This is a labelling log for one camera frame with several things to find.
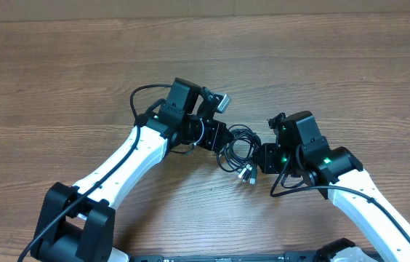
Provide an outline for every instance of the black bracket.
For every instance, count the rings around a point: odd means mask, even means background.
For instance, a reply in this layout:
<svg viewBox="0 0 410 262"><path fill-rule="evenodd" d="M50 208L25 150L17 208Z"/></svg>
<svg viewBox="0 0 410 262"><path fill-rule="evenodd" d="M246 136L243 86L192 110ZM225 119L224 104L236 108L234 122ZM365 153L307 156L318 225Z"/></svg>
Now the black bracket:
<svg viewBox="0 0 410 262"><path fill-rule="evenodd" d="M198 96L204 101L192 115ZM158 113L140 114L135 124L160 132L169 141L168 153L180 144L196 143L197 146L218 152L233 140L226 124L213 119L214 113L222 113L230 98L211 92L184 79L176 78L168 97L160 104Z"/></svg>
<svg viewBox="0 0 410 262"><path fill-rule="evenodd" d="M286 117L280 113L268 120L276 135L275 143L263 144L255 162L267 174L280 173L291 156L286 172L293 177L303 177L309 186L325 186L339 181L338 177L353 169L363 170L360 161L346 148L329 148L328 140L322 136L315 117L302 111ZM328 191L320 189L328 198Z"/></svg>
<svg viewBox="0 0 410 262"><path fill-rule="evenodd" d="M34 237L53 221L80 194L78 188L56 183L45 195ZM94 202L85 199L68 214L87 217L84 229L62 218L31 249L31 256L37 260L61 262L106 262L113 248L113 230L116 211L102 200Z"/></svg>

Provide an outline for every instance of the cable connector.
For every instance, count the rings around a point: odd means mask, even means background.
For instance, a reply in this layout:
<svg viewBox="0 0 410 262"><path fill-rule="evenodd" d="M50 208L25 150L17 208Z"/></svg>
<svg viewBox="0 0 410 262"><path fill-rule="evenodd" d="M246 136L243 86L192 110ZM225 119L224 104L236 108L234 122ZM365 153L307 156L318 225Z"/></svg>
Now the cable connector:
<svg viewBox="0 0 410 262"><path fill-rule="evenodd" d="M244 182L244 183L246 183L248 181L248 179L250 178L250 175L251 175L252 170L254 169L254 167L251 166L250 164L247 164L246 169L247 169L247 171L244 173L243 179L242 179L242 182Z"/></svg>
<svg viewBox="0 0 410 262"><path fill-rule="evenodd" d="M246 172L247 172L247 167L244 167L237 177L242 178Z"/></svg>
<svg viewBox="0 0 410 262"><path fill-rule="evenodd" d="M257 182L257 165L252 166L252 173L250 175L250 183L254 185Z"/></svg>

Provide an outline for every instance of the cable bundle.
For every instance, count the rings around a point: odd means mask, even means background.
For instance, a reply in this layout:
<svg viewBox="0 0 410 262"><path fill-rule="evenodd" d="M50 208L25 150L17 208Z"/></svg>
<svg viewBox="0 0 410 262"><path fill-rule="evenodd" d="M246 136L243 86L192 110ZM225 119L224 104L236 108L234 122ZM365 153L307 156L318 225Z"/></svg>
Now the cable bundle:
<svg viewBox="0 0 410 262"><path fill-rule="evenodd" d="M238 178L245 183L250 178L250 183L257 182L257 163L254 162L254 155L257 153L262 141L256 133L244 124L234 124L228 128L233 134L234 140L223 146L217 153L217 162L220 168L225 172L237 172ZM239 156L235 151L238 141L243 141L249 145L249 150L245 156ZM222 166L221 158L224 157L230 169Z"/></svg>

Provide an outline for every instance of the black cable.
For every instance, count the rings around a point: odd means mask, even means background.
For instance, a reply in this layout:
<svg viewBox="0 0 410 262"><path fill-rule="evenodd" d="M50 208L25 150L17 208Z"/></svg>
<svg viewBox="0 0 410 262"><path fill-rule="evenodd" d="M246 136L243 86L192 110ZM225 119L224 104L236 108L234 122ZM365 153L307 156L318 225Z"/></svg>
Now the black cable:
<svg viewBox="0 0 410 262"><path fill-rule="evenodd" d="M171 87L169 84L149 84L143 87L138 87L131 93L131 97L129 99L131 103L131 109L132 109L132 114L134 115L134 119L137 119L137 112L135 111L134 108L134 95L136 92L151 88L151 87ZM148 109L147 112L152 111L155 109L157 106L161 105L164 102L164 99L159 99L157 100L153 105L151 105ZM64 218L72 209L74 209L81 201L87 198L95 189L97 189L99 186L101 186L117 169L125 163L125 161L131 156L132 152L137 148L137 144L139 143L140 139L140 127L137 126L137 134L134 140L134 143L132 144L130 150L126 153L126 155L121 159L118 164L116 164L106 175L102 177L98 182L96 182L89 190L87 190L84 194L82 194L76 201L71 203L69 206L67 206L52 222L50 222L44 229L40 231L40 233L32 239L32 241L25 247L25 249L21 252L19 258L17 259L17 262L22 262L24 260L24 257L27 255L27 253L31 250L31 248L38 242L40 239L43 237L45 233L48 232L56 223L58 223L61 218Z"/></svg>
<svg viewBox="0 0 410 262"><path fill-rule="evenodd" d="M129 102L131 103L131 110L132 110L132 114L134 115L134 119L137 119L137 112L135 111L135 107L134 107L134 95L135 95L135 93L139 92L140 90L144 90L144 89L152 88L152 87L169 87L169 88L171 88L172 85L170 85L170 84L149 84L149 85L146 85L146 86L143 86L143 87L138 87L134 91L132 91L131 97L129 98Z"/></svg>
<svg viewBox="0 0 410 262"><path fill-rule="evenodd" d="M194 146L193 144L191 144L191 147L190 147L189 151L174 151L174 150L171 150L170 152L171 152L171 153L175 153L175 154L190 154L190 153L193 152L193 149L194 149L195 147L196 147L196 146Z"/></svg>
<svg viewBox="0 0 410 262"><path fill-rule="evenodd" d="M284 165L283 172L287 168L287 166L288 166L288 164L286 163ZM283 192L279 192L277 194L274 194L273 192L275 190L275 187L278 185L278 182L281 179L281 176L282 176L283 172L281 172L281 174L278 176L275 183L273 184L273 187L271 188L271 191L270 191L270 196L271 197L282 197L282 196L285 196L285 195L288 195L288 194L293 194L293 193L302 192L302 191L309 191L309 190L314 190L314 189L336 189L336 190L340 190L340 191L346 191L346 192L349 192L351 194L355 194L357 196L360 196L360 197L363 197L364 199L366 199L366 201L368 203L372 203L373 205L378 207L386 215L386 217L389 218L389 220L394 224L394 226L397 228L397 230L399 230L399 232L403 235L403 237L410 244L410 236L407 234L407 232L402 228L402 226L397 222L397 220L380 203L378 203L378 201L375 198L370 197L370 196L368 196L364 193L358 192L356 190L353 190L351 188L345 188L345 187L342 187L342 186L306 186L306 187L302 187L302 188L293 188L293 189L288 190L288 191L283 191Z"/></svg>
<svg viewBox="0 0 410 262"><path fill-rule="evenodd" d="M299 183L297 183L297 184L295 184L295 185L293 185L293 186L285 186L284 183L286 182L286 179L287 179L288 177L289 177L289 173L286 173L286 174L284 174L283 179L281 179L281 185L282 185L284 188L293 189L293 188L298 188L298 187L300 187L301 185L304 184L304 180L302 180L302 181L300 181Z"/></svg>
<svg viewBox="0 0 410 262"><path fill-rule="evenodd" d="M301 148L302 148L302 144L299 144L299 145L296 147L296 149L295 149L295 159L296 159L297 165L298 165L299 168L303 171L303 170L305 170L305 168L303 167L303 165L302 165L302 163L301 163L301 161L300 161L300 149L301 149ZM293 185L293 186L285 186L284 183L286 182L286 179L287 179L288 177L289 177L289 174L288 174L288 173L285 173L284 176L283 176L283 178L281 179L281 185L282 185L284 188L293 189L293 188L298 188L298 187L300 187L301 185L304 184L304 180L302 180L302 181L300 181L299 183L297 183L297 184L295 184L295 185Z"/></svg>
<svg viewBox="0 0 410 262"><path fill-rule="evenodd" d="M220 166L220 168L225 172L240 172L248 164L254 164L252 161L254 154L257 153L258 148L262 146L262 142L258 135L244 124L234 124L230 126L228 130L231 132L231 134L233 134L234 140L230 143L225 144L221 151L217 153L217 163L218 166ZM247 151L247 155L244 157L239 156L234 151L234 145L238 141L243 141L249 144L249 150ZM220 161L222 156L225 157L226 162L231 168L230 170L222 166Z"/></svg>

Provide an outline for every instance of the wooden table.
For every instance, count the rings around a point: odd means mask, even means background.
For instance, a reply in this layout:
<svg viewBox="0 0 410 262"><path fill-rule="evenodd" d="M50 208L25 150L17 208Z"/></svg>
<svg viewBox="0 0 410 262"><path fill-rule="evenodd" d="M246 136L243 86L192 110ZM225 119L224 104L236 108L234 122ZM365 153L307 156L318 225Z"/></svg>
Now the wooden table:
<svg viewBox="0 0 410 262"><path fill-rule="evenodd" d="M48 188L71 185L129 134L129 94L182 77L233 99L247 124L310 110L410 222L410 13L0 23L0 261L31 240ZM144 111L167 90L139 93ZM275 175L239 183L212 152L170 154L116 216L132 254L215 255L371 245L318 192L269 197Z"/></svg>

